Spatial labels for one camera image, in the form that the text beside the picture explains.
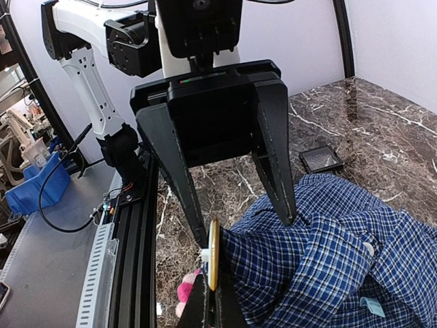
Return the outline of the blue checkered shirt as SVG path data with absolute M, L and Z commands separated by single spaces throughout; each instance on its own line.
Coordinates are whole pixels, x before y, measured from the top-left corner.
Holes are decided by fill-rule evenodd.
M 436 229 L 332 174 L 295 186 L 283 225 L 267 196 L 221 231 L 250 327 L 435 327 Z

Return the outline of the gold round brooch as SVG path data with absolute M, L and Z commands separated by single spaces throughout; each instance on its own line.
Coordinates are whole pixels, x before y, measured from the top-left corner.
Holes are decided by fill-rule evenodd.
M 201 250 L 201 260 L 206 266 L 205 273 L 210 290 L 215 291 L 219 276 L 220 225 L 218 219 L 210 222 L 208 247 Z

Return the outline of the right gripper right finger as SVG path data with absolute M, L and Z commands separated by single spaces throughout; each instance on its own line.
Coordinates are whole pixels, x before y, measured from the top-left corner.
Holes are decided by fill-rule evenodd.
M 214 324 L 215 327 L 241 328 L 247 327 L 242 313 L 233 276 L 225 266 L 218 266 L 216 288 L 214 290 Z

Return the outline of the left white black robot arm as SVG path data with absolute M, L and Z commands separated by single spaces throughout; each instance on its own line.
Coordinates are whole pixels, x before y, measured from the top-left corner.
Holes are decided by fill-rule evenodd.
M 127 183 L 142 141 L 208 242 L 191 168 L 250 154 L 280 220 L 297 210 L 288 90 L 269 60 L 238 53 L 241 1 L 47 1 L 42 35 L 91 121 L 102 155 Z

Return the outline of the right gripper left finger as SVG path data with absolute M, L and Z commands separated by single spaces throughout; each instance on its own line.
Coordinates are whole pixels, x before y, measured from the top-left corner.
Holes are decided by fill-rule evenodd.
M 202 274 L 198 274 L 188 303 L 176 327 L 210 327 L 206 314 L 206 291 Z

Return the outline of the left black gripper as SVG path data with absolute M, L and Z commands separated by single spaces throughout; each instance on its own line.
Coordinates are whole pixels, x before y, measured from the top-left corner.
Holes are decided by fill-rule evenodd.
M 252 159 L 276 214 L 286 226 L 296 218 L 287 87 L 280 80 L 254 87 L 261 77 L 280 76 L 277 65 L 265 59 L 145 83 L 130 93 L 139 132 L 201 248 L 208 235 L 188 167 L 249 153 L 252 132 Z

